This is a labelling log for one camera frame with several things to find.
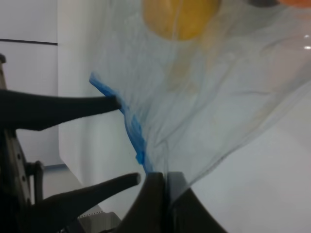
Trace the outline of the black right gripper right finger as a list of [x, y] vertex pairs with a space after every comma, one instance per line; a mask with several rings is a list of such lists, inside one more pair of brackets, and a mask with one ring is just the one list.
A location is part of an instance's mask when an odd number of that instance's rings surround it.
[[225, 233], [187, 186], [182, 172], [167, 174], [166, 232], [168, 233]]

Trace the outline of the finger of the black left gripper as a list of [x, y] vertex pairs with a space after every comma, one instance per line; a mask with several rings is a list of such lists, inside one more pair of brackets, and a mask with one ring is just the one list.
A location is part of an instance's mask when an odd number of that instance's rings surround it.
[[64, 122], [121, 109], [116, 96], [51, 97], [0, 91], [0, 128], [41, 131]]
[[100, 184], [48, 197], [31, 206], [27, 214], [28, 232], [55, 233], [100, 202], [139, 183], [140, 174], [130, 173]]

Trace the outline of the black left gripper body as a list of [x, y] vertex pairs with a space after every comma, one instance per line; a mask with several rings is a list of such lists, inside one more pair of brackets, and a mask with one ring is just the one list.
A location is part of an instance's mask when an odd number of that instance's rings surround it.
[[16, 127], [43, 130], [44, 122], [34, 114], [25, 120], [0, 120], [0, 225], [3, 232], [42, 233], [44, 221], [31, 203], [29, 177], [34, 176], [35, 201], [42, 200], [43, 168], [40, 162], [26, 162]]

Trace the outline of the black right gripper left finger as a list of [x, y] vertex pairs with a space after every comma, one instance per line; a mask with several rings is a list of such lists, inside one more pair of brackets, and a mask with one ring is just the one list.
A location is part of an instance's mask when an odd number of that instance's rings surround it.
[[143, 186], [115, 233], [166, 233], [169, 195], [164, 175], [146, 175]]

